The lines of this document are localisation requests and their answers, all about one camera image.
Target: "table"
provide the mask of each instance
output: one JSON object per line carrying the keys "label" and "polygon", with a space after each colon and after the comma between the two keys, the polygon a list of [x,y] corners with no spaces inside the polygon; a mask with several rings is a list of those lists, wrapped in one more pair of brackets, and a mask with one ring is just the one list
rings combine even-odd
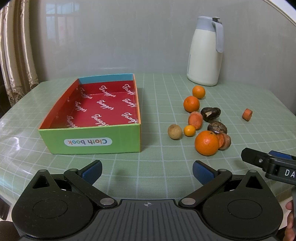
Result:
{"label": "table", "polygon": [[[38,127],[76,78],[42,82],[0,119],[0,195],[15,203],[37,170],[63,173],[99,159],[103,174],[94,186],[108,195],[116,199],[178,200],[201,186],[192,175],[195,160],[214,169],[226,168],[233,174],[256,169],[264,176],[262,170],[241,160],[245,147],[296,155],[296,117],[268,90],[233,82],[205,87],[200,110],[219,107],[221,122],[232,139],[229,149],[205,157],[195,150],[195,137],[172,140],[167,135],[171,124],[177,123],[181,128],[187,125],[189,114],[183,108],[183,100],[191,95],[195,84],[185,75],[135,77],[142,119],[140,153],[52,155]],[[246,108],[253,110],[249,122],[241,118]],[[204,122],[201,130],[206,129]],[[279,201],[290,196],[290,185],[265,180]]]}

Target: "glossy wall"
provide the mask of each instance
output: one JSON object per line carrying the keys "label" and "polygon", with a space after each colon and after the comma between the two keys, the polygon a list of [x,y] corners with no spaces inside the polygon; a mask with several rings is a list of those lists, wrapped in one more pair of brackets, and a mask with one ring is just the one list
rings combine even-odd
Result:
{"label": "glossy wall", "polygon": [[31,0],[38,77],[186,74],[199,15],[224,26],[219,81],[270,89],[296,113],[296,26],[263,0]]}

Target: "open cardboard box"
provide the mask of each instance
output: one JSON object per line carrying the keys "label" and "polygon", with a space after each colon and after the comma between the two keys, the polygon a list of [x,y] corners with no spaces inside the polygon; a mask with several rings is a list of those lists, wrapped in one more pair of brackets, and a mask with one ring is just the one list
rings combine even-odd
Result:
{"label": "open cardboard box", "polygon": [[140,110],[133,74],[77,79],[42,122],[52,154],[140,152]]}

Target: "human hand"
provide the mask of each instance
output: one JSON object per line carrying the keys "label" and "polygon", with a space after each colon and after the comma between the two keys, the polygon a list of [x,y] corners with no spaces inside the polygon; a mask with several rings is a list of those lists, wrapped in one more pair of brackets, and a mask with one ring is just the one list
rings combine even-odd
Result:
{"label": "human hand", "polygon": [[290,201],[286,204],[286,209],[291,210],[287,217],[287,227],[285,230],[285,237],[283,241],[293,241],[295,238],[295,231],[293,230],[294,224],[294,207],[293,201]]}

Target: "metal screw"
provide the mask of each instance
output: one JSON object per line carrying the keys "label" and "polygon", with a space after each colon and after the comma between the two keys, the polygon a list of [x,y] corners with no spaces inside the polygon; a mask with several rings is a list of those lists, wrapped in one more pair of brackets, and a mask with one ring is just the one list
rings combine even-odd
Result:
{"label": "metal screw", "polygon": [[181,202],[185,205],[193,205],[195,203],[195,200],[193,198],[186,197],[186,198],[183,198]]}
{"label": "metal screw", "polygon": [[115,201],[113,198],[109,198],[109,197],[105,197],[105,198],[102,198],[100,200],[100,203],[102,203],[103,205],[111,205],[113,204]]}

